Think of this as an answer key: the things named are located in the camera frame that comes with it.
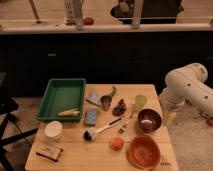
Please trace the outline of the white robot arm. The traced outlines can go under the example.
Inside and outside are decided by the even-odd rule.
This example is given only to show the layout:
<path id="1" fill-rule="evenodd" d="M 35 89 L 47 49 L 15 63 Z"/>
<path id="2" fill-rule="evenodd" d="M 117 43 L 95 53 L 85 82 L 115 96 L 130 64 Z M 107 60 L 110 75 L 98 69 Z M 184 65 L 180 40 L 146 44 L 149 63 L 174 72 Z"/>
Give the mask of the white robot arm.
<path id="1" fill-rule="evenodd" d="M 196 106 L 205 117 L 213 118 L 213 88 L 204 84 L 207 78 L 208 71 L 200 63 L 191 63 L 166 74 L 166 87 L 159 95 L 164 125 L 172 123 L 186 101 Z"/>

